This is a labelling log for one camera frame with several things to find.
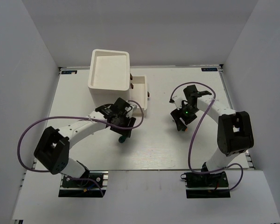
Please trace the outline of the white drawer cabinet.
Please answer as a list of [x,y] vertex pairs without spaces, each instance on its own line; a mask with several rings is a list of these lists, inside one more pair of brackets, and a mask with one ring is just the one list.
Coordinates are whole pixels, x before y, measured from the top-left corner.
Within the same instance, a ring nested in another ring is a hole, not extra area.
[[95,107],[130,99],[130,57],[126,51],[95,49],[88,88]]

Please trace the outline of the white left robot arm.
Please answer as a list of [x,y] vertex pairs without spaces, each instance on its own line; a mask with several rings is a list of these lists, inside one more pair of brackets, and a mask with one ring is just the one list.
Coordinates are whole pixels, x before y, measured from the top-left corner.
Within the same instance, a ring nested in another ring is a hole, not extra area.
[[53,175],[63,174],[78,186],[89,182],[89,170],[82,163],[70,158],[71,148],[79,141],[107,127],[120,134],[124,142],[131,136],[136,118],[133,111],[136,105],[118,98],[113,104],[97,107],[87,117],[61,127],[46,128],[34,151],[35,158]]

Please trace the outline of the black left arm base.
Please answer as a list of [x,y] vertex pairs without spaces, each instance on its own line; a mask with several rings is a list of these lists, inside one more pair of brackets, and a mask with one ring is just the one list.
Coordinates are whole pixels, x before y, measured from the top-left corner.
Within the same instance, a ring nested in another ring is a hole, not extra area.
[[107,190],[108,171],[91,171],[85,178],[89,180],[76,181],[63,175],[58,197],[64,198],[103,198]]

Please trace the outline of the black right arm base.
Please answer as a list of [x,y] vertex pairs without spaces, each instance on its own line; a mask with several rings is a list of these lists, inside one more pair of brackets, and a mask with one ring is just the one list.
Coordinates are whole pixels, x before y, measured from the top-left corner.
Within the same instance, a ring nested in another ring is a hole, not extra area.
[[230,198],[229,183],[225,172],[217,174],[184,173],[186,197],[188,199]]

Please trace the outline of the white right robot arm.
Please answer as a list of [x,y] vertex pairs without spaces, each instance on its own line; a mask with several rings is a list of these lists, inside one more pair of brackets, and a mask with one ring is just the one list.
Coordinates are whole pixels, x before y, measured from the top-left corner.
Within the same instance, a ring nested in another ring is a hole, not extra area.
[[198,129],[203,119],[209,116],[217,123],[217,149],[211,158],[205,162],[204,171],[189,169],[192,173],[201,175],[202,182],[212,186],[218,181],[218,174],[234,166],[232,161],[247,149],[254,146],[254,137],[250,115],[245,112],[237,112],[217,101],[217,95],[211,87],[205,91],[196,88],[197,82],[184,83],[184,98],[173,93],[170,95],[170,103],[175,105],[171,116],[178,131],[186,131],[187,125],[193,122],[198,111],[201,116],[190,140],[188,155],[191,155],[192,147]]

